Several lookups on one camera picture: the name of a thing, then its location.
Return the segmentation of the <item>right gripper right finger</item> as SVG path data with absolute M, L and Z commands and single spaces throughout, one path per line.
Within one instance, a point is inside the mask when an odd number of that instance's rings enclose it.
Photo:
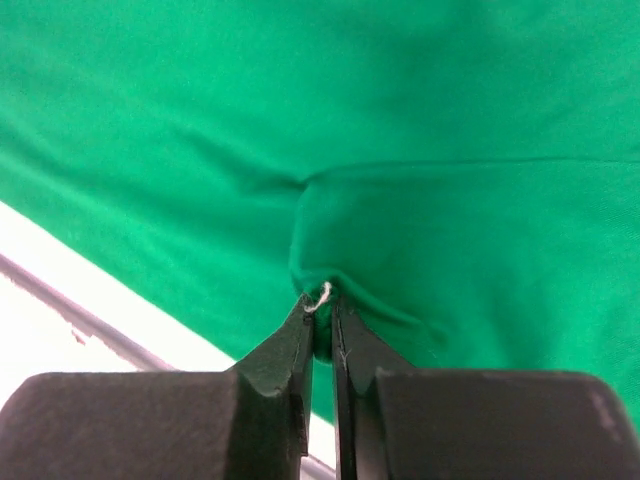
M 418 368 L 348 298 L 332 309 L 340 479 L 635 479 L 639 438 L 600 379 Z

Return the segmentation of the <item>green t-shirt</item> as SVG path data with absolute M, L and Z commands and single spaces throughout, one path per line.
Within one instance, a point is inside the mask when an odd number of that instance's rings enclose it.
M 639 413 L 635 1 L 5 1 L 1 199 L 232 356 L 330 282 Z

